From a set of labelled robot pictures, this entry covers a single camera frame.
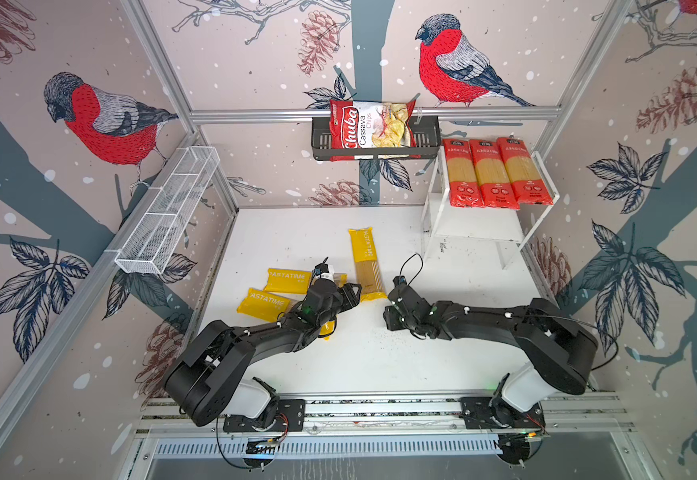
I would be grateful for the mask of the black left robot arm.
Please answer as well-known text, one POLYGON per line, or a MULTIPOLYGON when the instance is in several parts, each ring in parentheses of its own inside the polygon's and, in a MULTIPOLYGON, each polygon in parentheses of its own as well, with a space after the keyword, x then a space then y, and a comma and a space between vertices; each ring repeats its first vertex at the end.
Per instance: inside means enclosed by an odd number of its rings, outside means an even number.
POLYGON ((232 327, 222 320, 210 322, 166 370, 160 387, 198 427, 226 415, 244 417, 254 429, 271 428, 280 418, 280 397, 262 379, 244 379, 246 370, 323 338, 322 328, 357 307, 361 294, 359 284, 340 286, 318 278, 302 301, 272 323, 232 327))

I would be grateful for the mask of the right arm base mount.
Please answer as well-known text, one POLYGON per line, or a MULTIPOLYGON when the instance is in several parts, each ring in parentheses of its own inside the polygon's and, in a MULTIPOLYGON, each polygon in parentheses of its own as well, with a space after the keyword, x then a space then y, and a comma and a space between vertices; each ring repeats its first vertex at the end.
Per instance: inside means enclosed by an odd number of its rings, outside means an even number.
POLYGON ((520 412, 503 398, 503 390, 510 375, 506 374, 493 394, 462 397, 460 418, 468 430, 533 429, 546 431, 542 405, 536 403, 530 411, 520 412))

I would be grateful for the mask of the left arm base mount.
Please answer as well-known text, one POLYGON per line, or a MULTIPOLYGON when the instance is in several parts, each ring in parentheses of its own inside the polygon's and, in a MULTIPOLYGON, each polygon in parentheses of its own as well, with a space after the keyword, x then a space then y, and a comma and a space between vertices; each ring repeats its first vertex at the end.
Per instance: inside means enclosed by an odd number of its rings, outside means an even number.
POLYGON ((242 380, 224 412, 224 433, 301 432, 306 401, 280 397, 268 383, 242 380))

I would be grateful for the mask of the yellow pasta bag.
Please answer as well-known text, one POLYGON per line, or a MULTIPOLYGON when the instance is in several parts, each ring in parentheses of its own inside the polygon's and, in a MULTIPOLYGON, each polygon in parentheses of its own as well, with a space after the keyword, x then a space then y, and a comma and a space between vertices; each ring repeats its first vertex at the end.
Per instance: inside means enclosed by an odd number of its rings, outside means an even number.
POLYGON ((382 271, 378 260, 373 228, 348 230, 352 243, 356 276, 362 287, 360 302, 387 297, 382 271))
MULTIPOLYGON (((270 268, 264 291, 304 295, 310 287, 310 276, 312 276, 312 271, 270 268)), ((334 280, 336 280, 334 283, 338 287, 343 286, 348 282, 348 275, 346 273, 336 273, 334 274, 334 280)))
POLYGON ((284 318, 290 312, 296 312, 300 316, 300 322, 310 327, 320 325, 318 337, 330 338, 336 331, 338 321, 328 320, 320 322, 312 313, 300 313, 300 304, 306 299, 307 295, 308 293, 304 291, 300 294, 300 299, 296 300, 296 293, 270 292, 250 288, 240 306, 236 308, 236 312, 268 323, 284 321, 284 318))

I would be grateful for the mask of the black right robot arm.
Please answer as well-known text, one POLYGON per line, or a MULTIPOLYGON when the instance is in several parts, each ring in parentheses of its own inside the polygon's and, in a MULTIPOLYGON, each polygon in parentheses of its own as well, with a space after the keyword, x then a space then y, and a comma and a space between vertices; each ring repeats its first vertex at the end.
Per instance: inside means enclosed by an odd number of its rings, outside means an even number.
POLYGON ((452 301, 430 304, 409 284, 389 295, 383 318, 390 331, 421 339, 476 339, 519 348, 528 361, 506 374, 479 419, 512 428, 555 393, 586 392, 599 342, 549 300, 517 307, 472 307, 452 301))

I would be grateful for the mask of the red spaghetti bag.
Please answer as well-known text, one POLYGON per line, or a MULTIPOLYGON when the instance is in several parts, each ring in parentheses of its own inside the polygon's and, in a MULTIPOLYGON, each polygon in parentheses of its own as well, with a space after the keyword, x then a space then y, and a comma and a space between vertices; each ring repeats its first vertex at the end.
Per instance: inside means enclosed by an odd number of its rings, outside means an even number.
POLYGON ((520 205, 497 144, 480 139, 471 139, 469 144, 485 206, 519 210, 520 205))
POLYGON ((516 200, 520 204, 552 205, 553 198, 525 142, 512 137, 500 137, 497 142, 516 200))
POLYGON ((484 208, 469 142, 446 139, 443 146, 450 185, 450 204, 460 208, 484 208))

